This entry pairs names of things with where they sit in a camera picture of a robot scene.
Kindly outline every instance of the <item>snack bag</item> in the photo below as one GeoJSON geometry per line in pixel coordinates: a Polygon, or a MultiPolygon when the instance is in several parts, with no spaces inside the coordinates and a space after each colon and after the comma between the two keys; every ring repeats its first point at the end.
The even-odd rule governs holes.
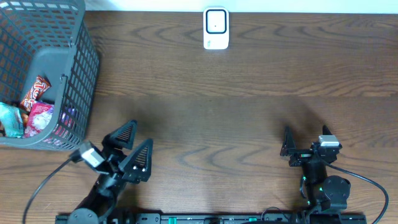
{"type": "Polygon", "coordinates": [[[0,103],[0,121],[4,126],[6,136],[9,138],[21,138],[24,135],[24,125],[22,123],[19,108],[0,103]]]}
{"type": "Polygon", "coordinates": [[[42,132],[49,124],[53,112],[54,105],[36,101],[30,111],[24,138],[29,138],[42,132]]]}
{"type": "Polygon", "coordinates": [[[21,113],[22,122],[24,123],[24,128],[27,126],[27,121],[29,120],[29,116],[25,113],[21,113]]]}
{"type": "Polygon", "coordinates": [[[33,84],[32,88],[30,88],[29,92],[26,93],[24,99],[21,101],[20,107],[23,110],[30,112],[36,100],[38,100],[50,87],[50,83],[46,79],[38,75],[36,78],[36,82],[33,84]]]}

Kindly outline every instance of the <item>wooden table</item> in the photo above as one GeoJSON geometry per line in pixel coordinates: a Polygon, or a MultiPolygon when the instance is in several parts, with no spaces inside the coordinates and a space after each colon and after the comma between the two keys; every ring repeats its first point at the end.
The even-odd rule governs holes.
{"type": "MultiPolygon", "coordinates": [[[[300,168],[279,157],[285,125],[299,146],[329,125],[334,163],[383,185],[398,219],[398,16],[230,15],[226,50],[203,48],[201,13],[87,12],[101,70],[87,138],[129,119],[136,143],[155,141],[152,177],[120,206],[163,212],[261,212],[301,207],[300,168]]],[[[69,152],[0,151],[0,223],[19,223],[38,184],[69,152]]],[[[348,211],[371,223],[384,197],[351,181],[348,211]]],[[[86,197],[97,175],[70,164],[39,193],[28,223],[53,223],[86,197]]]]}

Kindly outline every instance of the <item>basket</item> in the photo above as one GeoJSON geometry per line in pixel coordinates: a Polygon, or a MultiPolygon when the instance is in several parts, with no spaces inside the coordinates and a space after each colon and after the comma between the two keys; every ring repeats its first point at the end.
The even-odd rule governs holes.
{"type": "Polygon", "coordinates": [[[0,144],[66,151],[85,138],[99,60],[84,14],[83,0],[0,0],[0,100],[21,102],[42,75],[52,87],[39,100],[54,104],[41,133],[0,144]]]}

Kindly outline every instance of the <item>black cable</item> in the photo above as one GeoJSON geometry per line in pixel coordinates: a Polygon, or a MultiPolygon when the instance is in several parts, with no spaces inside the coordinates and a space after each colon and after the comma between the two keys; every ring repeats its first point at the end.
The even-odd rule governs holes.
{"type": "Polygon", "coordinates": [[[118,197],[113,192],[111,192],[111,197],[112,197],[112,204],[108,208],[108,210],[104,213],[104,215],[98,217],[98,223],[102,223],[103,221],[105,221],[106,218],[112,213],[112,211],[116,207],[116,204],[118,202],[118,197]]]}
{"type": "Polygon", "coordinates": [[[361,176],[361,175],[359,175],[359,174],[355,174],[355,173],[350,172],[350,171],[348,171],[348,170],[344,170],[344,169],[342,169],[342,168],[339,168],[339,167],[330,165],[327,161],[325,161],[324,159],[322,159],[322,158],[319,156],[317,150],[314,151],[314,154],[316,155],[316,157],[317,157],[319,160],[321,160],[321,162],[322,162],[324,165],[326,165],[326,166],[328,166],[328,167],[330,167],[330,168],[332,168],[332,169],[338,170],[338,171],[340,171],[340,172],[343,172],[343,173],[345,173],[345,174],[349,174],[349,175],[352,175],[352,176],[354,176],[354,177],[357,177],[357,178],[359,178],[359,179],[361,179],[361,180],[365,180],[366,182],[369,182],[369,183],[375,185],[376,187],[378,187],[378,188],[383,192],[384,197],[385,197],[386,200],[385,200],[385,202],[384,202],[383,209],[381,210],[379,216],[375,219],[375,221],[373,222],[373,224],[378,223],[378,222],[380,221],[380,219],[383,217],[384,213],[386,212],[387,207],[388,207],[388,202],[389,202],[388,193],[387,193],[387,191],[384,189],[384,187],[382,187],[382,186],[381,186],[380,184],[378,184],[377,182],[375,182],[375,181],[373,181],[373,180],[371,180],[371,179],[368,179],[368,178],[366,178],[366,177],[364,177],[364,176],[361,176]]]}
{"type": "Polygon", "coordinates": [[[261,214],[261,220],[264,220],[263,216],[268,212],[268,210],[270,210],[270,209],[272,209],[272,208],[276,208],[276,209],[286,218],[287,221],[289,220],[289,218],[287,218],[287,216],[286,216],[286,215],[282,212],[282,210],[279,209],[278,207],[269,207],[269,208],[265,209],[265,210],[263,211],[263,213],[261,214]]]}
{"type": "Polygon", "coordinates": [[[24,210],[24,216],[22,217],[22,224],[26,223],[26,216],[27,216],[27,212],[29,210],[30,205],[33,202],[33,199],[35,199],[36,195],[40,192],[40,190],[42,190],[42,188],[44,187],[44,185],[51,179],[51,177],[53,177],[58,171],[60,171],[64,166],[66,166],[68,163],[70,162],[70,159],[68,159],[67,161],[63,162],[63,164],[61,164],[57,169],[55,169],[46,179],[43,180],[43,182],[37,187],[37,189],[35,190],[35,192],[32,194],[32,196],[30,196],[29,201],[26,204],[25,210],[24,210]]]}

